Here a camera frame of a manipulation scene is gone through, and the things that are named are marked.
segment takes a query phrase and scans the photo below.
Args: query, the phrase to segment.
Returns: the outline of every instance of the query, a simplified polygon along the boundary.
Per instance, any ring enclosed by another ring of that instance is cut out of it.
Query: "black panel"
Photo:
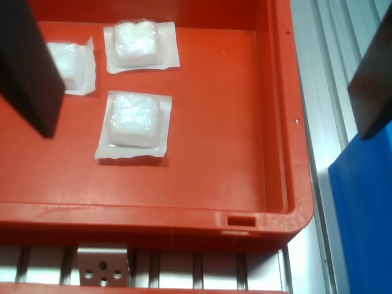
[[[26,0],[0,1],[0,91],[43,136],[55,134],[65,86]]]
[[[392,120],[392,6],[349,84],[349,94],[362,139],[373,137]]]

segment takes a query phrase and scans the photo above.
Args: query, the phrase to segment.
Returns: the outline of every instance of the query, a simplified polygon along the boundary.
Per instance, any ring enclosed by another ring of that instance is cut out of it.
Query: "small hole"
[[[100,278],[100,286],[106,287],[107,285],[108,285],[108,279],[106,277],[101,277]]]
[[[93,276],[94,276],[94,274],[92,273],[92,270],[88,269],[85,271],[86,279],[91,279]]]
[[[113,274],[113,277],[115,277],[115,279],[120,279],[122,276],[123,276],[123,274],[119,269],[117,269],[115,271],[115,273]]]
[[[228,225],[240,225],[243,227],[255,227],[256,218],[254,217],[244,217],[244,216],[229,216],[227,218]]]
[[[107,268],[108,268],[108,264],[106,263],[105,260],[102,260],[102,261],[99,263],[99,269],[100,269],[101,271],[105,271]]]

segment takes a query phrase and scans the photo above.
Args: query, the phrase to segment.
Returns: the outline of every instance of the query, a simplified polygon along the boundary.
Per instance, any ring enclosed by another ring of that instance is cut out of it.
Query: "white gauze pad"
[[[107,122],[109,142],[113,145],[155,147],[159,141],[159,101],[134,93],[115,95]]]
[[[78,89],[82,84],[81,52],[75,43],[48,43],[50,54],[67,89]]]
[[[158,63],[158,30],[153,21],[116,24],[113,27],[113,42],[120,67]]]
[[[47,45],[66,85],[66,94],[83,96],[96,89],[96,62],[92,37],[86,45],[56,42]]]
[[[163,157],[172,97],[109,91],[95,158]]]

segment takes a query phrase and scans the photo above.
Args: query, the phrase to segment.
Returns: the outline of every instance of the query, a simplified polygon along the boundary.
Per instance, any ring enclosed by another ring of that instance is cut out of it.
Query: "crate handle slot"
[[[241,227],[255,227],[256,218],[246,216],[228,216],[227,225],[235,225]]]

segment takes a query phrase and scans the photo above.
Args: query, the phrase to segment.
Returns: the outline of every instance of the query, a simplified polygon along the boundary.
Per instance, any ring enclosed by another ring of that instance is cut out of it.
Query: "blue panel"
[[[392,123],[328,169],[352,293],[391,293]]]

